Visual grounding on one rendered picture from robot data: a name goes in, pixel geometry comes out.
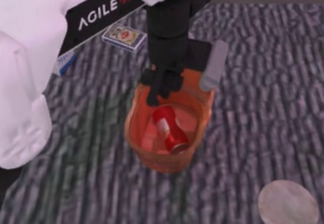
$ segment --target red bottle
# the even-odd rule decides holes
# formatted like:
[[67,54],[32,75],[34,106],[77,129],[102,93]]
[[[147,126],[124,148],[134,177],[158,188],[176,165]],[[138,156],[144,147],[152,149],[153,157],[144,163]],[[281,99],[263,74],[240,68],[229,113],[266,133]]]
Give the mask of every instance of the red bottle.
[[170,154],[180,154],[190,147],[189,139],[181,129],[171,106],[158,107],[153,112],[152,118]]

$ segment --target white robot body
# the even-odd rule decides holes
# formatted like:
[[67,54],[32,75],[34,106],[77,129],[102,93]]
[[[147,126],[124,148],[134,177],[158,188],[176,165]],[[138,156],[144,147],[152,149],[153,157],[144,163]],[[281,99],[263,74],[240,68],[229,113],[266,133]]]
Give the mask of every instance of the white robot body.
[[1,168],[26,164],[49,140],[43,92],[67,32],[66,12],[84,1],[0,0]]

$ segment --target orange container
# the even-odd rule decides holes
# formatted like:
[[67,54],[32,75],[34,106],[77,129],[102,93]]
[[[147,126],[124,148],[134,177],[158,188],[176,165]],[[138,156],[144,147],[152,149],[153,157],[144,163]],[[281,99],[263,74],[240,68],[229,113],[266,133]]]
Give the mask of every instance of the orange container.
[[191,161],[195,149],[204,137],[211,117],[215,91],[203,92],[198,84],[201,73],[185,69],[184,82],[179,92],[171,93],[168,99],[158,97],[161,105],[174,107],[191,146],[179,155],[171,155],[158,137],[151,118],[156,107],[149,107],[146,98],[150,88],[139,84],[131,109],[125,122],[125,137],[139,159],[148,168],[163,173],[182,171]]

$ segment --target basket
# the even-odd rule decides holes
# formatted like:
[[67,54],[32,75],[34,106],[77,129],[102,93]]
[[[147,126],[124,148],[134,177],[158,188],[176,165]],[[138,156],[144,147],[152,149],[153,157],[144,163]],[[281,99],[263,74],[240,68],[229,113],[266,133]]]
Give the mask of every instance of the basket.
[[[182,76],[184,82],[179,92],[170,93],[168,99],[158,97],[160,105],[169,104],[179,110],[187,112],[187,117],[195,124],[185,130],[190,140],[190,147],[179,155],[170,155],[162,147],[148,147],[143,145],[144,136],[150,125],[151,115],[156,107],[146,104],[150,88],[139,84],[135,90],[133,103],[125,122],[125,137],[130,147],[135,151],[141,162],[158,172],[176,173],[186,168],[190,163],[195,149],[204,137],[207,124],[211,117],[211,107],[215,91],[203,92],[198,84],[201,73],[185,69]],[[160,145],[157,139],[152,144]]]

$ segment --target gray striped tablecloth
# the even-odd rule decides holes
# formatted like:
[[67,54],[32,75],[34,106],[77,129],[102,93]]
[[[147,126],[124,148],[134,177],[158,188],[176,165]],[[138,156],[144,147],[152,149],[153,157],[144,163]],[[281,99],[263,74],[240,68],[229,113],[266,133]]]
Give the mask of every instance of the gray striped tablecloth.
[[[258,194],[277,179],[323,207],[323,11],[210,5],[195,17],[196,38],[221,38],[230,52],[204,142],[180,174],[145,168],[123,137],[146,48],[91,40],[48,85],[52,137],[8,191],[0,223],[257,224]],[[145,12],[122,23],[145,30]]]

